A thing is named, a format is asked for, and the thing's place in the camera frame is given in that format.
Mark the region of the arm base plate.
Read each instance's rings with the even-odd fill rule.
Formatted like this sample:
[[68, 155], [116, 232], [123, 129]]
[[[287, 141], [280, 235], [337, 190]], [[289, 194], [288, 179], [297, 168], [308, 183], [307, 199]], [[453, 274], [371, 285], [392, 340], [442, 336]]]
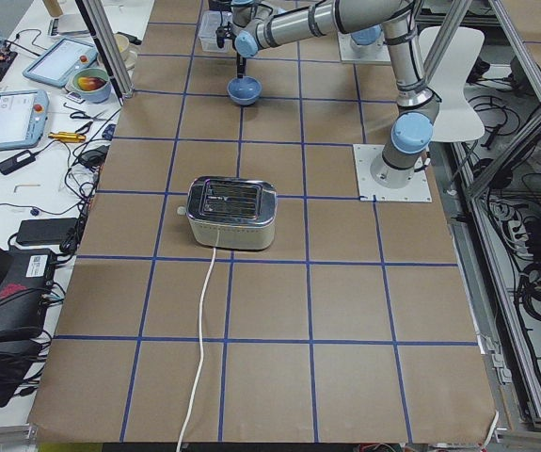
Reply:
[[383, 160], [383, 145], [354, 144], [358, 198], [363, 202], [431, 202], [419, 156], [411, 169], [393, 169]]
[[391, 64], [383, 33], [377, 42], [365, 47], [354, 46], [350, 40], [350, 35], [339, 34], [338, 43], [342, 63], [383, 66]]

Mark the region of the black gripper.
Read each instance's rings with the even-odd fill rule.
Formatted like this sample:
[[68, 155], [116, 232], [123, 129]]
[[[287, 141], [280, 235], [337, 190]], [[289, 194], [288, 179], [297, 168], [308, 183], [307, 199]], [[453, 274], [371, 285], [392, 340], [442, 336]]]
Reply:
[[[219, 11], [220, 26], [216, 29], [216, 45], [220, 49], [226, 48], [226, 42], [230, 41], [232, 49], [236, 49], [236, 38], [245, 28], [245, 10], [234, 8], [229, 14], [227, 11]], [[247, 59], [240, 54], [236, 55], [236, 77], [243, 79], [247, 73]]]

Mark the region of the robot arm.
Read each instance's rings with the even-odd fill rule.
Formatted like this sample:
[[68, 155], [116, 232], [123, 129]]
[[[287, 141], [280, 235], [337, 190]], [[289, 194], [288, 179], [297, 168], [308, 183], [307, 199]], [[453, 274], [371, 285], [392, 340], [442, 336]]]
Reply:
[[350, 34], [350, 40], [356, 47], [365, 47], [374, 44], [382, 35], [380, 25], [373, 25]]
[[337, 33], [342, 59], [389, 64], [398, 91], [399, 115], [390, 138], [373, 159], [370, 173], [384, 187], [406, 186], [418, 170], [439, 111], [423, 67], [415, 4], [412, 1], [318, 1], [284, 10], [267, 1], [220, 1], [231, 20], [215, 31], [216, 44], [230, 41], [237, 53], [237, 76], [243, 78], [249, 58], [262, 49]]

